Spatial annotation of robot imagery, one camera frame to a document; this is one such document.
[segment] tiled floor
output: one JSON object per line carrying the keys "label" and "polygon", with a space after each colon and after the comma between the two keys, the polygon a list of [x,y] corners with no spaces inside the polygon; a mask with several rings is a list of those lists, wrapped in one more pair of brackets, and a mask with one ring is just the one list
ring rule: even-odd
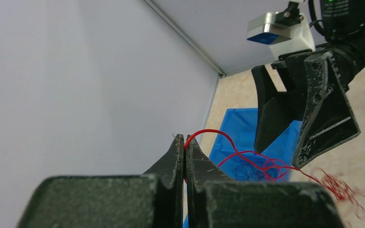
{"label": "tiled floor", "polygon": [[[270,68],[269,72],[277,87],[283,88],[277,73]],[[347,95],[362,134],[313,160],[303,171],[309,173],[312,168],[320,167],[329,174],[342,172],[343,180],[351,188],[365,190],[365,69],[353,80],[350,87]],[[206,128],[219,129],[226,109],[244,107],[257,107],[257,94],[250,71],[220,80]],[[216,134],[212,133],[203,136],[201,148],[205,153],[210,153],[215,138]],[[296,172],[291,181],[307,181],[307,178]],[[358,199],[365,206],[363,199]],[[365,221],[360,221],[355,213],[346,215],[349,206],[350,203],[338,203],[343,221],[351,224],[353,228],[365,227]]]}

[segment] white wall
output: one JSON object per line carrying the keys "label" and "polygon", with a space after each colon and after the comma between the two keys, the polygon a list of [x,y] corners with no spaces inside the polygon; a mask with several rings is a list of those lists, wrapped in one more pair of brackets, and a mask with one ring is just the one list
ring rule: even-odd
{"label": "white wall", "polygon": [[217,80],[139,0],[0,1],[0,228],[48,176],[145,171]]}

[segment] red cable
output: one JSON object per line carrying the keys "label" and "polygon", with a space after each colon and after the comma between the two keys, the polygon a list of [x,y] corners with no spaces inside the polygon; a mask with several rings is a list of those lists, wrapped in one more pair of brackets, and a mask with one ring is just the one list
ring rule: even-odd
{"label": "red cable", "polygon": [[[233,150],[235,151],[234,154],[231,154],[230,156],[228,156],[227,158],[225,158],[219,165],[218,167],[222,166],[227,160],[229,160],[230,158],[234,157],[234,156],[239,156],[241,159],[243,159],[244,161],[248,162],[249,164],[251,164],[252,166],[254,166],[255,168],[259,169],[260,171],[262,171],[265,174],[265,177],[267,180],[271,180],[271,181],[276,181],[279,178],[282,178],[287,172],[284,172],[282,174],[280,174],[277,178],[271,178],[271,176],[269,176],[269,174],[266,173],[266,170],[271,169],[271,168],[276,168],[279,170],[280,173],[280,169],[291,169],[291,170],[296,170],[301,172],[303,175],[307,176],[308,178],[314,180],[315,182],[319,183],[320,185],[324,186],[325,188],[327,188],[329,191],[331,191],[334,195],[335,198],[338,201],[350,201],[352,203],[352,206],[355,209],[355,214],[356,216],[361,219],[364,220],[365,219],[365,208],[358,202],[358,200],[356,200],[355,196],[360,195],[363,197],[363,199],[365,199],[365,195],[363,194],[363,191],[360,191],[358,189],[351,189],[343,180],[339,180],[338,176],[335,175],[328,175],[324,170],[322,170],[321,168],[314,168],[311,173],[312,175],[308,175],[306,173],[304,173],[301,169],[295,168],[295,167],[291,167],[291,166],[287,166],[282,160],[279,159],[271,159],[263,154],[258,154],[254,151],[242,151],[239,152],[236,148],[236,146],[234,145],[233,140],[224,132],[219,131],[219,130],[214,130],[214,129],[204,129],[204,130],[200,130],[195,132],[193,135],[191,135],[187,141],[185,142],[184,145],[184,151],[186,151],[186,149],[188,148],[188,146],[190,145],[190,142],[192,141],[192,139],[194,139],[196,136],[198,136],[199,134],[202,133],[218,133],[223,135],[224,137],[227,138],[227,140],[229,140],[230,144],[233,147]],[[265,161],[263,167],[259,167],[257,164],[255,164],[253,161],[247,159],[246,157],[244,157],[242,154],[243,153],[253,153],[256,154],[257,156],[266,158],[267,160]],[[274,161],[278,161],[280,163],[282,163],[283,165],[279,166],[277,165]],[[265,167],[269,162],[272,162],[273,165],[271,166],[267,166]],[[318,171],[322,171],[324,176],[321,180],[317,179],[313,173],[318,170]]]}
{"label": "red cable", "polygon": [[269,174],[266,173],[267,170],[271,169],[271,168],[277,168],[277,169],[292,169],[292,170],[297,170],[299,172],[301,172],[303,175],[307,176],[308,178],[320,183],[320,181],[310,175],[307,175],[306,173],[304,173],[302,170],[298,169],[298,168],[295,168],[295,167],[291,167],[291,166],[287,166],[287,165],[283,165],[283,166],[279,166],[277,165],[274,161],[279,161],[281,162],[282,164],[285,164],[282,160],[279,160],[279,159],[271,159],[263,154],[259,154],[259,153],[256,153],[254,152],[256,155],[259,155],[263,158],[266,158],[267,161],[264,163],[265,164],[268,164],[269,162],[273,162],[274,165],[271,165],[271,166],[268,166],[268,167],[259,167],[257,164],[255,164],[253,161],[251,161],[250,159],[247,159],[246,157],[244,157],[243,155],[240,154],[240,152],[237,150],[236,146],[234,145],[234,142],[233,140],[230,138],[230,136],[228,136],[226,133],[222,132],[222,131],[219,131],[219,130],[214,130],[214,129],[204,129],[204,130],[200,130],[200,131],[197,131],[195,132],[194,134],[192,134],[188,139],[187,141],[185,142],[185,145],[184,145],[184,151],[187,150],[188,148],[188,145],[190,144],[190,142],[192,141],[192,139],[194,139],[196,136],[198,136],[199,134],[202,134],[202,133],[218,133],[218,134],[221,134],[223,135],[224,137],[227,138],[227,140],[229,140],[230,144],[232,145],[233,147],[233,150],[235,151],[235,155],[239,156],[241,159],[243,159],[244,161],[250,163],[252,166],[254,166],[255,168],[257,168],[258,170],[262,171],[264,174],[265,174],[265,177],[267,180],[272,180],[272,181],[276,181],[278,178],[282,178],[284,175],[280,174],[277,178],[271,178],[271,176]]}

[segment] black cable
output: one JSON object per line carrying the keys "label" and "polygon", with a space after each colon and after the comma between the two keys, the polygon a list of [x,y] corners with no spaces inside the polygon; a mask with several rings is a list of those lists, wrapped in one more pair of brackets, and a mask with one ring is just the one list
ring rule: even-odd
{"label": "black cable", "polygon": [[316,16],[316,8],[314,6],[314,0],[308,0],[308,10],[310,11],[310,16],[311,16],[311,23],[315,22],[314,27],[316,28],[317,32],[319,34],[321,34],[322,36],[326,36],[325,35],[325,31],[324,31],[324,28],[321,27],[321,25],[319,24],[319,22],[321,20],[317,20],[317,16]]}
{"label": "black cable", "polygon": [[319,26],[324,31],[323,34],[321,34],[321,33],[320,34],[323,35],[327,41],[331,41],[331,38],[332,38],[331,33],[330,33],[331,30],[329,29],[329,24],[325,20],[322,20],[322,19],[314,20],[314,21],[310,22],[309,26],[310,26],[310,28],[314,26],[317,31],[318,31],[317,26]]}

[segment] blue tray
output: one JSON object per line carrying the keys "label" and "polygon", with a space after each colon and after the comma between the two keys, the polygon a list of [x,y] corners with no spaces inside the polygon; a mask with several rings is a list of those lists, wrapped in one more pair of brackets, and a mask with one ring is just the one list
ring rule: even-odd
{"label": "blue tray", "polygon": [[[240,108],[228,109],[224,116],[220,130],[231,137],[237,149],[241,151],[253,151],[255,142],[255,132],[257,130],[258,109],[257,108]],[[263,155],[282,160],[286,165],[291,166],[296,149],[296,143],[299,137],[301,121],[293,121],[290,126],[262,153]],[[234,154],[235,151],[230,142],[223,136],[216,137],[211,154],[209,156],[215,164],[219,164],[228,156]],[[266,159],[252,153],[242,154],[247,159],[262,167],[270,166],[271,162],[265,164]],[[239,156],[233,156],[227,160],[221,169],[238,181],[266,181],[265,174],[255,169],[248,162]],[[279,170],[272,168],[266,171],[269,176],[276,178]],[[288,181],[290,170],[283,177],[284,181]],[[188,216],[186,217],[184,228],[188,228]]]}

